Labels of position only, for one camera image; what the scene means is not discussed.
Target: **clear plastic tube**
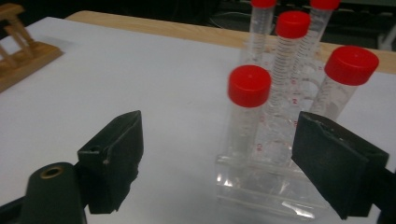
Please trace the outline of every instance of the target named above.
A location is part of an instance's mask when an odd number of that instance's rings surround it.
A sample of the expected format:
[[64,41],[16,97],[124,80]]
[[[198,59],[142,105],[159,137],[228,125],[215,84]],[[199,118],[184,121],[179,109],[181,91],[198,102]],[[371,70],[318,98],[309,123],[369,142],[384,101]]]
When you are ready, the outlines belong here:
[[268,114],[279,113],[282,103],[287,99],[291,66],[299,41],[306,35],[309,23],[309,16],[300,11],[289,11],[279,15],[276,25],[277,44],[272,70],[273,85],[265,107]]
[[265,50],[265,39],[271,32],[271,24],[274,17],[274,7],[253,7],[250,22],[250,38],[247,44],[249,62],[262,63],[262,55]]
[[310,112],[336,120],[357,88],[325,77]]
[[[303,104],[303,100],[317,94],[316,89],[318,86],[315,84],[321,80],[319,81],[319,76],[316,74],[315,54],[332,12],[338,7],[339,3],[340,0],[311,0],[309,13],[311,23],[307,34],[302,38],[297,49],[288,89],[290,118],[295,125],[297,125],[299,112],[308,109],[305,108],[306,105]],[[316,87],[313,89],[311,84],[303,85],[303,79]]]
[[262,65],[266,37],[271,33],[276,0],[253,0],[249,39],[242,51],[241,64]]
[[242,65],[231,72],[228,93],[233,104],[226,156],[249,158],[270,87],[270,75],[257,65]]
[[336,120],[358,86],[368,81],[378,63],[378,58],[367,49],[355,46],[336,49],[326,63],[326,77],[309,111]]
[[247,159],[254,145],[261,107],[242,107],[232,105],[228,150],[231,157]]
[[338,8],[339,4],[340,0],[311,0],[311,10],[309,13],[311,24],[309,25],[308,33],[304,36],[298,49],[298,57],[314,57],[318,43],[329,23],[332,12]]

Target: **wooden rack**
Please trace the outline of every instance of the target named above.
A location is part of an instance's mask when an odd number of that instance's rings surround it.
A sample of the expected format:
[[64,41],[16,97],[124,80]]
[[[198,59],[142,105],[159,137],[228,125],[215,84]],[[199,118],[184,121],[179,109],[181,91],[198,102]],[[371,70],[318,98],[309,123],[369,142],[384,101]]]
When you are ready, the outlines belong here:
[[33,40],[17,16],[23,11],[15,4],[0,6],[0,21],[9,23],[4,29],[20,48],[9,54],[0,44],[0,92],[62,55],[59,48]]

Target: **red screw cap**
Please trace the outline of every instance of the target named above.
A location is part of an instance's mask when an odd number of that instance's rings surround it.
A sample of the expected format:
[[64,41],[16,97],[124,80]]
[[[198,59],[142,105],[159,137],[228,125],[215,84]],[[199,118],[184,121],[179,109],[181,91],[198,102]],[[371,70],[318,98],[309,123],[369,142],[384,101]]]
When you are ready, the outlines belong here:
[[323,10],[334,10],[338,8],[341,0],[311,0],[311,7]]
[[306,35],[311,19],[302,11],[287,11],[279,15],[276,34],[285,38],[295,39]]
[[273,7],[276,0],[251,0],[250,4],[253,7]]
[[230,74],[228,95],[236,105],[257,107],[267,101],[270,88],[271,77],[265,69],[242,65]]
[[336,82],[359,86],[369,80],[378,65],[378,58],[369,50],[343,46],[332,52],[324,71]]

